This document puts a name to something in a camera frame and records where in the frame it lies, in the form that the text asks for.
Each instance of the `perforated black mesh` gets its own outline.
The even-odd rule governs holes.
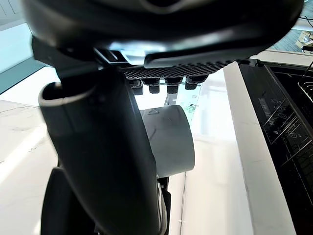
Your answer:
[[[123,69],[125,76],[128,79],[136,78],[160,78],[160,77],[183,77],[183,76],[200,76],[214,73],[232,61],[212,63],[197,63],[188,65],[178,65],[168,68],[126,68]]]

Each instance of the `floor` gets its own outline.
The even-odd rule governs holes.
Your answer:
[[[309,0],[308,2],[304,3],[304,8],[301,15],[307,16],[309,19],[313,19],[313,0]],[[283,39],[273,45],[271,49],[302,52],[302,50],[295,45],[295,42],[298,40],[300,34],[300,30],[292,29]]]

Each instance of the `white wall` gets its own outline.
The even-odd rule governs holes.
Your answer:
[[[0,25],[23,19],[21,0],[0,0]]]
[[[32,56],[31,32],[26,23],[0,31],[0,73]]]

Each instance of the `built-in oven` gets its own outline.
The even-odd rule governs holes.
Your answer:
[[[256,60],[241,63],[239,67],[296,233],[312,234],[313,72],[303,76],[306,67]]]

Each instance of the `white marble surface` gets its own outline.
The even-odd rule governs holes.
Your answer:
[[[261,126],[237,63],[224,69],[254,235],[295,235]]]
[[[0,234],[38,235],[57,158],[38,108],[0,101]]]
[[[170,177],[170,235],[252,235],[223,71],[202,84],[192,118],[195,168]]]

